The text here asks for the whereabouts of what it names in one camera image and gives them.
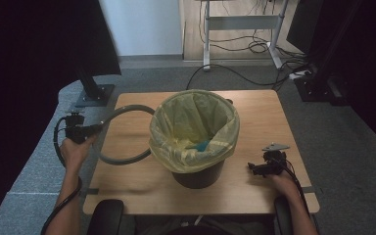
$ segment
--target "gray carpet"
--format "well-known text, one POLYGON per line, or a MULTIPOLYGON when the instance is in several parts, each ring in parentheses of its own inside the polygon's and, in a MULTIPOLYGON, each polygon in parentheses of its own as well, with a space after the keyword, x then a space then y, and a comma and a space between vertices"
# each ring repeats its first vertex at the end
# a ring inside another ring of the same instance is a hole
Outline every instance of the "gray carpet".
MULTIPOLYGON (((232 68, 254 81, 267 83, 276 77, 274 67, 232 68)), ((86 108, 86 123, 107 116, 118 95, 125 92, 184 90, 196 68, 122 70, 122 76, 106 75, 98 83, 116 86, 107 107, 86 108)), ((231 71, 201 70, 191 88, 206 90, 269 89, 251 84, 231 71)), ((52 144, 56 121, 65 116, 82 89, 77 81, 60 91, 59 106, 41 141, 0 207, 0 234, 37 234, 51 212, 60 190, 64 169, 52 144)), ((293 81, 278 92, 287 120, 301 151, 320 204, 316 215, 321 234, 376 234, 376 135, 351 107, 329 103, 303 103, 293 81)), ((85 198, 96 164, 91 152, 81 177, 85 198)), ((82 216, 82 233, 90 217, 82 216)), ((131 234, 132 217, 124 218, 122 234, 131 234)))

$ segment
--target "yellow plastic bag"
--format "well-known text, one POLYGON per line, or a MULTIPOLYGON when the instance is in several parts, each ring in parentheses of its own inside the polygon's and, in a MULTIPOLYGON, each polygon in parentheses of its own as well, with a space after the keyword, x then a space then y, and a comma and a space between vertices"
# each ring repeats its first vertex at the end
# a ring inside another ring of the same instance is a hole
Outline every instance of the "yellow plastic bag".
POLYGON ((239 116, 230 102, 210 91, 182 91, 157 107, 149 146, 170 171, 198 172, 234 153, 239 130, 239 116))

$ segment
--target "chair armrest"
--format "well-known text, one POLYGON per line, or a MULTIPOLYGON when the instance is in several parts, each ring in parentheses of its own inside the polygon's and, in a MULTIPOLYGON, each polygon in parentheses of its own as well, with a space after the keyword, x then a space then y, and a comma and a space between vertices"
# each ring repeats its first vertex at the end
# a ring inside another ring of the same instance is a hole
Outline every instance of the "chair armrest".
POLYGON ((280 196, 274 200, 274 209, 276 210, 277 223, 282 235, 293 235, 292 215, 288 200, 280 196))
POLYGON ((123 202, 121 200, 103 200, 93 212, 87 234, 117 235, 122 213, 123 202))

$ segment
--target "forearm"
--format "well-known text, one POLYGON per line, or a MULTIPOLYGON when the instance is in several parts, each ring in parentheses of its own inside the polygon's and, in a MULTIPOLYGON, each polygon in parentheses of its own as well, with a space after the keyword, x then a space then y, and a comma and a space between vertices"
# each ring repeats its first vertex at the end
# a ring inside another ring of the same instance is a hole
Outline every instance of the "forearm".
MULTIPOLYGON (((56 206, 67 198, 78 185, 78 174, 66 172, 56 206)), ((79 201, 78 195, 63 207, 47 228, 46 234, 78 234, 79 233, 79 201)))
POLYGON ((300 234, 317 234, 317 231, 306 212, 304 202, 299 193, 286 195, 289 202, 289 208, 292 214, 293 232, 295 235, 300 234))

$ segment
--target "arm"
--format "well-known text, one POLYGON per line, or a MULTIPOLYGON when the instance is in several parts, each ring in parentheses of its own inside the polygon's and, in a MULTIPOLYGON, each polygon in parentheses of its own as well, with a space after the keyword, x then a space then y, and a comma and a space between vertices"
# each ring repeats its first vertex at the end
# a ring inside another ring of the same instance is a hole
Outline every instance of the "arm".
POLYGON ((285 170, 279 175, 267 175, 267 177, 272 180, 276 189, 285 195, 288 200, 294 234, 317 234, 315 226, 306 213, 304 202, 292 177, 285 170))
MULTIPOLYGON (((91 144, 97 136, 91 136, 78 145, 70 139, 65 139, 61 145, 61 153, 66 162, 66 173, 56 205, 71 194, 78 185, 78 173, 88 155, 91 144)), ((78 234, 79 233, 79 203, 74 197, 51 221, 45 234, 78 234)))

